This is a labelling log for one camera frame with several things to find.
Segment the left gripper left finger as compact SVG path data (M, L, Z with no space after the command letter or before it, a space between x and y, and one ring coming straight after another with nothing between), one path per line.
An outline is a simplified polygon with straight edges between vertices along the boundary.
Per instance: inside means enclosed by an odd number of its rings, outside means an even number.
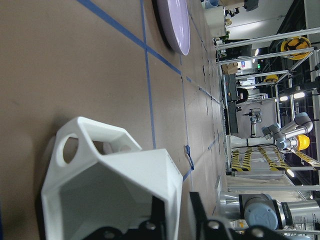
M165 203L156 196L152 197L149 231L154 236L154 240L166 239Z

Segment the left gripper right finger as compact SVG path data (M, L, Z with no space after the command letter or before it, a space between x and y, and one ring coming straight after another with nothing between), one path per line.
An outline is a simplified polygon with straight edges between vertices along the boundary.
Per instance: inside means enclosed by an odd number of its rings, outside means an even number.
M191 219L193 220L192 226L195 228L195 239L205 240L205 223L207 222L207 215L198 192L191 191L189 193L192 214Z

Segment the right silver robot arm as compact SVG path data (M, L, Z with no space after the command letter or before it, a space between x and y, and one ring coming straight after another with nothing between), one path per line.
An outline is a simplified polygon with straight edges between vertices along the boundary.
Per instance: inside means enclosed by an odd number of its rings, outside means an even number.
M282 230L285 226L318 224L320 200L280 202L270 195L223 193L219 210L230 221L245 220L249 227Z

